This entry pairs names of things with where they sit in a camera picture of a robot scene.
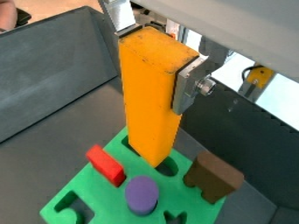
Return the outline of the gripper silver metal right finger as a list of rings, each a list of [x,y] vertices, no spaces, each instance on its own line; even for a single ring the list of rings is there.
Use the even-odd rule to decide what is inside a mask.
[[[213,91],[216,82],[211,73],[224,64],[229,49],[208,38],[200,39],[199,52],[205,59],[197,57],[177,73],[172,93],[172,111],[180,115],[193,104],[197,94],[207,96]]]

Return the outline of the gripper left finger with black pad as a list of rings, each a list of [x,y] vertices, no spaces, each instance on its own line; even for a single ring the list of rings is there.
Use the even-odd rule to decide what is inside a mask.
[[[124,37],[141,29],[136,22],[129,0],[97,0],[104,13],[104,34],[107,38]]]

